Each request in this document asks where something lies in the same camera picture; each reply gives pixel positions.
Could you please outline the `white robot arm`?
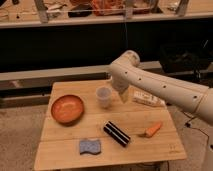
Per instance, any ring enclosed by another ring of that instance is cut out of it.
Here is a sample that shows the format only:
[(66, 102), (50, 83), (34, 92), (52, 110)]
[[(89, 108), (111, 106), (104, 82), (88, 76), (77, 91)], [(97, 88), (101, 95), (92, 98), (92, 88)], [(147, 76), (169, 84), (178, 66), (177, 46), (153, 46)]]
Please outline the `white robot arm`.
[(128, 98), (128, 87), (133, 85), (170, 104), (176, 105), (211, 126), (202, 171), (213, 171), (213, 88), (139, 69), (139, 55), (125, 51), (114, 60), (108, 70), (111, 85), (121, 100)]

